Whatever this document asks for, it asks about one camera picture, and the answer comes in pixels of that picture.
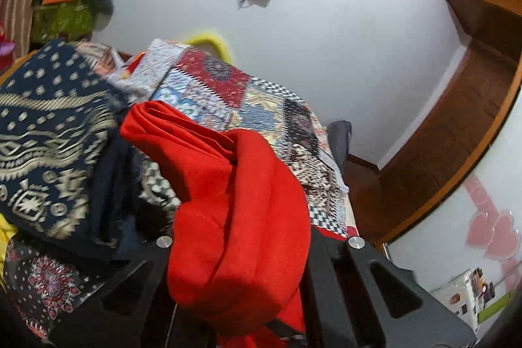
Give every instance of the wooden trim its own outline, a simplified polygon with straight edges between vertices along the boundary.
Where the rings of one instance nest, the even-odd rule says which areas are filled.
[[[437,208],[449,195],[453,193],[455,189],[460,185],[460,183],[467,177],[469,172],[471,172],[482,156],[489,149],[497,135],[499,134],[502,126],[509,115],[513,104],[517,98],[517,95],[520,90],[520,84],[522,82],[522,58],[518,63],[518,67],[513,77],[513,81],[511,82],[511,86],[507,91],[506,98],[500,107],[499,113],[495,117],[492,125],[489,130],[487,130],[486,134],[478,144],[478,146],[474,149],[471,155],[468,157],[466,162],[461,166],[460,169],[443,187],[440,189],[426,204],[424,204],[420,209],[414,212],[410,217],[406,220],[403,220],[398,226],[396,226],[393,230],[388,232],[385,236],[380,238],[375,242],[375,245],[390,243],[394,239],[398,238],[405,231],[411,228],[413,225],[417,224],[424,217],[430,214],[435,208]]]
[[[351,163],[360,165],[361,167],[369,168],[374,173],[379,174],[379,167],[377,167],[375,164],[370,163],[369,161],[366,161],[365,159],[359,158],[358,156],[348,154],[346,156],[346,160],[350,161]]]
[[[7,69],[5,71],[5,73],[3,73],[1,76],[0,76],[0,86],[2,84],[4,84],[4,82],[13,75],[13,73],[18,70],[22,65],[25,64],[26,61],[29,60],[29,58],[31,58],[37,51],[33,50],[33,52],[31,53],[28,53],[27,55],[25,55],[24,57],[21,57],[21,58],[18,58],[15,62],[13,62],[13,64],[10,66],[9,69]]]
[[[388,253],[388,246],[386,243],[384,243],[384,244],[375,243],[374,247],[377,250],[377,252],[379,254],[381,254],[384,258],[386,258],[388,261],[392,260],[390,258],[390,254]]]

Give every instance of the red cloth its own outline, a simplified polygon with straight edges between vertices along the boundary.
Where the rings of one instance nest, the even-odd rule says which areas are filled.
[[[130,109],[121,135],[159,163],[184,202],[170,294],[222,335],[245,335],[296,294],[310,246],[303,189],[258,133],[206,129],[161,101]]]
[[[286,348],[288,342],[281,341],[274,332],[262,326],[247,336],[218,337],[218,346],[224,348]]]
[[[5,38],[4,23],[0,21],[0,71],[14,62],[12,57],[14,50],[15,43]]]
[[[138,55],[136,55],[136,57],[134,57],[134,60],[126,68],[127,73],[129,73],[129,74],[134,73],[134,71],[138,68],[139,63],[141,62],[141,60],[144,56],[145,56],[145,52],[141,52]]]

